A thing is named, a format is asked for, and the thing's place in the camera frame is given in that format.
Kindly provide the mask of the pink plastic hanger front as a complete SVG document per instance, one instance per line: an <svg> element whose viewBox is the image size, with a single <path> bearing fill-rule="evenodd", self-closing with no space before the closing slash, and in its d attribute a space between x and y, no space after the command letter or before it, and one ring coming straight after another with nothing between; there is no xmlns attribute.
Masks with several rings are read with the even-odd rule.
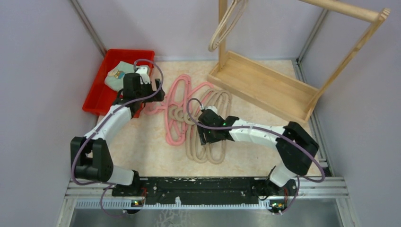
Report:
<svg viewBox="0 0 401 227"><path fill-rule="evenodd" d="M183 99L182 101L177 102L175 101L175 94L180 82L183 82L184 84ZM185 141L185 134L188 126L186 123L182 123L179 127L179 121L176 117L174 117L172 111L183 107L184 101L186 101L189 97L190 88L191 77L187 74L182 74L178 76L172 83L168 93L164 96L164 100L160 105L156 106L154 104L149 104L143 109L143 113L146 115L154 115L158 113L164 114L166 141L169 145L179 146Z"/></svg>

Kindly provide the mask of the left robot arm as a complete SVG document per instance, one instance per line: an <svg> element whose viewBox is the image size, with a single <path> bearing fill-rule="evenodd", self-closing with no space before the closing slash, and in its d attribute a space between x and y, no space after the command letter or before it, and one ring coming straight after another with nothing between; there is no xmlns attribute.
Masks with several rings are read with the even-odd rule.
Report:
<svg viewBox="0 0 401 227"><path fill-rule="evenodd" d="M145 103L161 102L164 78L155 79L156 90L147 73L128 73L108 113L90 132L70 142L71 178L78 185L106 183L123 185L131 196L140 193L142 183L135 170L113 163L109 144Z"/></svg>

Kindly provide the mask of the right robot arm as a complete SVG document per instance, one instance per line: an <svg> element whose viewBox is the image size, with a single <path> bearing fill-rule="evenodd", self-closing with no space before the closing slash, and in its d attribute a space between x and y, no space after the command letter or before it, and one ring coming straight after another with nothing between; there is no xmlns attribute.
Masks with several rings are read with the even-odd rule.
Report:
<svg viewBox="0 0 401 227"><path fill-rule="evenodd" d="M306 175L319 150L309 133L292 121L285 126L266 126L236 116L223 118L212 109L204 109L198 117L197 128L202 145L230 140L264 145L277 151L281 162L266 182L267 191L272 195L280 194L292 178Z"/></svg>

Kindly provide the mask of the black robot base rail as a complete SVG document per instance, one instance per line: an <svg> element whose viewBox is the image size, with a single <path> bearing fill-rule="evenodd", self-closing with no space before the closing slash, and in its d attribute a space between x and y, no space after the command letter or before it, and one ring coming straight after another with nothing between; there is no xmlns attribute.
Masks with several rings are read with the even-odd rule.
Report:
<svg viewBox="0 0 401 227"><path fill-rule="evenodd" d="M296 190L295 180L278 188L266 177L145 177L133 186L115 186L112 196L138 196L146 205L256 205L273 196L294 196Z"/></svg>

